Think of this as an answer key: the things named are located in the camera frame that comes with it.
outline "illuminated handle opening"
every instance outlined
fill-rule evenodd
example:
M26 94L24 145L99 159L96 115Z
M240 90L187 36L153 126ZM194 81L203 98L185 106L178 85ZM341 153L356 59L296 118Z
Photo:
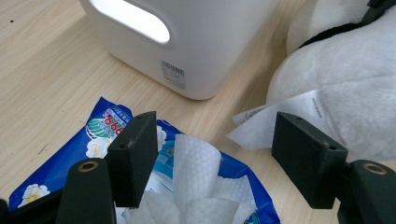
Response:
M160 44L169 41L165 24L153 14L122 0L90 0L102 14Z

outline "flower print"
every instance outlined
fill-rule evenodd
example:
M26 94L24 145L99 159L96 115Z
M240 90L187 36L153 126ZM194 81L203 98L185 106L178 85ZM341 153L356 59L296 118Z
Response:
M107 148L110 146L111 140L104 137L92 139L87 144L87 152L85 155L89 158L104 158L107 155Z
M161 126L157 125L157 143L158 143L158 151L161 151L163 149L163 145L165 145L165 139L166 139L166 132L163 131L163 128Z
M20 205L18 205L18 207L22 207L48 194L50 194L50 191L45 185L40 185L40 186L38 186L37 184L29 185L26 188L25 192L23 193L22 202Z

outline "blue plastic bag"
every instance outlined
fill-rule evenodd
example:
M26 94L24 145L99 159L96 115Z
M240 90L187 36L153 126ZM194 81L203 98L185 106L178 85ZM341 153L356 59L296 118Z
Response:
M67 172L76 162L87 158L103 158L106 148L133 118L129 108L115 105L100 98L86 125L52 157L30 175L9 197L11 211L37 198L64 187ZM154 171L173 177L173 149L176 134L182 133L165 120L157 120L159 156ZM252 170L229 155L221 152L219 176L239 178L246 175L252 188L257 210L246 223L280 223L272 200Z

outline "white paper tag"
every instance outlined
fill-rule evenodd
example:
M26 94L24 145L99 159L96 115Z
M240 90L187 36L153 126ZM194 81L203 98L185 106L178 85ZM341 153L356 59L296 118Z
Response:
M294 96L277 105L263 105L234 116L233 121L239 126L227 137L248 150L271 147L278 111L306 119L337 141L317 90Z

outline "white tissue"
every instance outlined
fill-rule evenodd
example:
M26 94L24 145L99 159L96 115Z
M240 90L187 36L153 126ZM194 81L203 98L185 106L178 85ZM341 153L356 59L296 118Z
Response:
M239 203L220 198L203 198L190 201L181 209L180 223L230 224Z
M177 207L212 196L221 154L207 142L178 134L175 142L174 194Z
M278 111L301 116L331 138L336 137L318 91L309 91L277 105L261 106L236 115L233 119L242 124L227 137L248 150L271 147Z
M145 191L138 209L126 209L126 223L242 224L254 212L248 177L218 176L221 154L217 149L179 134L174 153L173 198Z
M145 191L138 209L125 209L128 223L169 224L178 223L178 209L168 197Z

